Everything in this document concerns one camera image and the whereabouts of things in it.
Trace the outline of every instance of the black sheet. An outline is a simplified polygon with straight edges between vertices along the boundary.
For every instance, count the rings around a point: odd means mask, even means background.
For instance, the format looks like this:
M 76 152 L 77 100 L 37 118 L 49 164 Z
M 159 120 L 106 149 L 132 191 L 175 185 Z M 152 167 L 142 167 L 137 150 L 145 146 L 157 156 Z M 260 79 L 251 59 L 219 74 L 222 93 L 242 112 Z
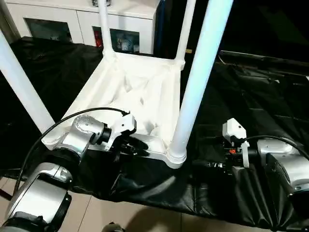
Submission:
M 23 38 L 12 49 L 55 121 L 61 119 L 102 58 L 95 47 Z M 186 57 L 182 88 L 192 57 Z M 0 175 L 16 178 L 27 150 L 40 135 L 4 78 L 0 79 L 2 114 Z M 203 166 L 224 160 L 222 124 L 231 117 L 247 135 L 281 135 L 309 146 L 309 81 L 304 76 L 249 70 L 216 63 L 178 170 L 147 158 L 88 151 L 73 191 L 110 201 L 128 201 L 217 218 L 274 231 L 300 230 L 309 221 L 298 217 L 272 173 L 258 163 L 232 175 Z M 41 145 L 26 174 L 41 160 Z

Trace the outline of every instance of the tiled floor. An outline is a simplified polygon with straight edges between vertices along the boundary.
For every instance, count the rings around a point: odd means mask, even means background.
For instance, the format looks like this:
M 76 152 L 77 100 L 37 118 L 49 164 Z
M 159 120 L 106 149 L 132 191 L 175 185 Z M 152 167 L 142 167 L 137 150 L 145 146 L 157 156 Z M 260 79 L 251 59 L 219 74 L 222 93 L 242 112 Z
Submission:
M 10 194 L 14 184 L 12 179 L 0 180 L 0 188 Z M 126 228 L 126 232 L 269 232 L 133 203 L 113 203 L 70 194 L 72 203 L 60 229 L 62 232 L 101 232 L 112 221 Z M 8 201 L 0 197 L 0 224 L 7 206 Z

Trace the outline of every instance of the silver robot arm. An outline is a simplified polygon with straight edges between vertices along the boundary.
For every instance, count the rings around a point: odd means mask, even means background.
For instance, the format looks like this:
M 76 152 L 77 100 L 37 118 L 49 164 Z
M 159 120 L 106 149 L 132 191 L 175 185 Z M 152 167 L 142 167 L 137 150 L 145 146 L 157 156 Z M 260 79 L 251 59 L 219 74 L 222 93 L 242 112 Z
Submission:
M 236 138 L 234 141 L 241 141 L 246 137 L 246 130 L 233 118 L 223 124 L 223 136 L 236 150 L 227 152 L 227 159 L 234 161 L 233 157 L 237 156 L 243 161 L 242 167 L 248 167 L 250 154 L 256 157 L 258 153 L 262 166 L 277 176 L 296 213 L 309 218 L 309 160 L 303 154 L 277 139 L 259 139 L 257 149 L 249 148 L 249 144 L 245 143 L 235 145 L 232 137 Z
M 79 165 L 89 145 L 103 145 L 103 150 L 109 151 L 117 137 L 135 131 L 136 121 L 131 114 L 111 128 L 88 115 L 76 117 L 52 151 L 70 157 L 69 161 L 61 162 L 63 166 L 45 162 L 35 169 L 10 201 L 0 232 L 58 231 L 71 203 L 68 189 L 75 174 L 72 166 Z

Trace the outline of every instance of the white pipe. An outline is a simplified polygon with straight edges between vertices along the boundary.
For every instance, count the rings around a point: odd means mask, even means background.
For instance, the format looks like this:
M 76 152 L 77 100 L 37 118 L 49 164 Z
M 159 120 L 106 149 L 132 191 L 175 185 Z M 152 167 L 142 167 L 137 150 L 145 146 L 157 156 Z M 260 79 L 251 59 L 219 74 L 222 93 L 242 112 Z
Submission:
M 55 122 L 19 64 L 1 30 L 0 70 L 40 132 L 45 132 Z
M 196 0 L 187 0 L 187 5 L 185 8 L 184 17 L 183 17 L 182 31 L 180 33 L 177 54 L 175 58 L 176 61 L 180 61 L 183 63 L 184 63 L 185 51 L 187 49 L 191 23 L 193 19 L 195 2 Z
M 105 56 L 113 55 L 114 50 L 112 48 L 110 27 L 108 26 L 106 0 L 98 0 L 98 7 L 100 12 L 101 31 L 104 46 L 103 54 Z
M 188 140 L 232 4 L 233 0 L 208 2 L 174 137 L 167 152 L 168 159 L 174 162 L 181 163 L 186 159 Z

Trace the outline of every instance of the white tabletop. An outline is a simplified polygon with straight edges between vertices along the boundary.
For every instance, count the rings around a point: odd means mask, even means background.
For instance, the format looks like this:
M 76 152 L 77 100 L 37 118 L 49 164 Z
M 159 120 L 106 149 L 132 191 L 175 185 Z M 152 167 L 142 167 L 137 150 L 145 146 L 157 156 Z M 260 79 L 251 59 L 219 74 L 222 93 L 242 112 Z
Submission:
M 91 0 L 5 0 L 6 3 L 98 12 Z M 112 0 L 108 14 L 153 19 L 160 0 Z

